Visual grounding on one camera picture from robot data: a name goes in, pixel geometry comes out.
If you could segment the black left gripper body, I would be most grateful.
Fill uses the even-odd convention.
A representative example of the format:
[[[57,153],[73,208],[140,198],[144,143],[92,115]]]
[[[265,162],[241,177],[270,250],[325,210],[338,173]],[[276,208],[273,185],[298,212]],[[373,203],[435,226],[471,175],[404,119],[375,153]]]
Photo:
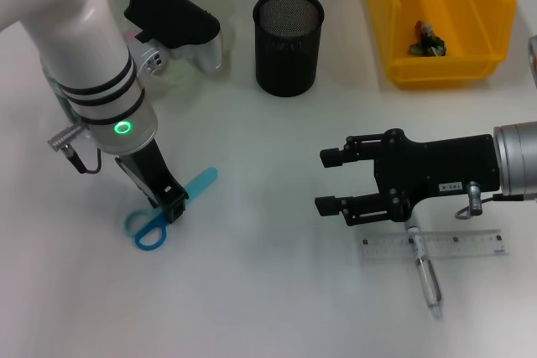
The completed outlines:
[[[180,184],[169,171],[155,140],[135,153],[115,158],[117,165],[144,193],[145,190],[163,190]]]

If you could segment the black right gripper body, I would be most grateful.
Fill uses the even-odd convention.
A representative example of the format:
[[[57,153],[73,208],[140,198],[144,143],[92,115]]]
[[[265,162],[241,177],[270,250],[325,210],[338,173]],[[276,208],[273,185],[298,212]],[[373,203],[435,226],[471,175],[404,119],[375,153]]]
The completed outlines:
[[[489,134],[417,143],[400,129],[373,146],[373,172],[386,219],[404,222],[421,201],[465,195],[468,185],[482,192],[500,188],[499,167]]]

